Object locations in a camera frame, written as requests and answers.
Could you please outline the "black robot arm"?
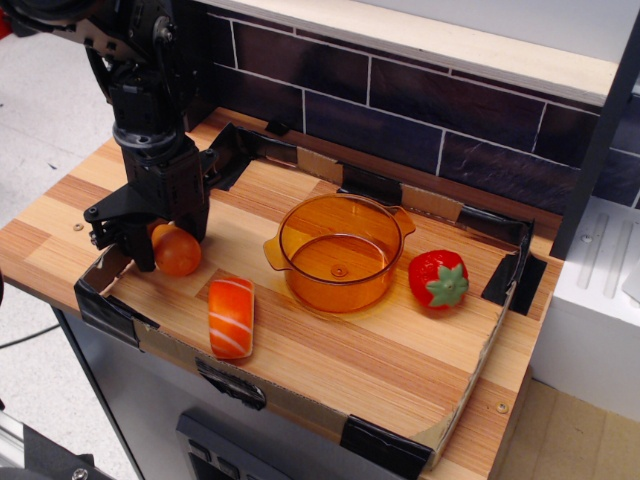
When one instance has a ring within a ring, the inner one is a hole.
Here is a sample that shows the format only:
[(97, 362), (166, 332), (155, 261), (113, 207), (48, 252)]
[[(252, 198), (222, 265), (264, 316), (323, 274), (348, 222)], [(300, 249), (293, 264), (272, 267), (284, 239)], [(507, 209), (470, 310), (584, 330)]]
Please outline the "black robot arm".
[(4, 1), (1, 8), (30, 30), (82, 45), (113, 109), (112, 135), (127, 182), (85, 211), (92, 243), (98, 249), (116, 244), (150, 272), (154, 222), (174, 222), (202, 240), (218, 156), (199, 151), (185, 133), (195, 73), (182, 62), (165, 3)]

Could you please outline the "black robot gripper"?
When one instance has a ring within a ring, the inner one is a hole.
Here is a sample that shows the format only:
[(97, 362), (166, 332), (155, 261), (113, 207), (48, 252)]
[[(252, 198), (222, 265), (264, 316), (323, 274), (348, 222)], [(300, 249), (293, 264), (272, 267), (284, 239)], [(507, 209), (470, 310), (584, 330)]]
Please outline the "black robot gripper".
[(147, 225), (164, 219), (191, 234), (206, 236), (209, 192), (219, 154), (199, 150), (187, 136), (162, 146), (122, 146), (127, 183), (84, 212), (98, 250), (117, 245), (142, 272), (156, 268)]

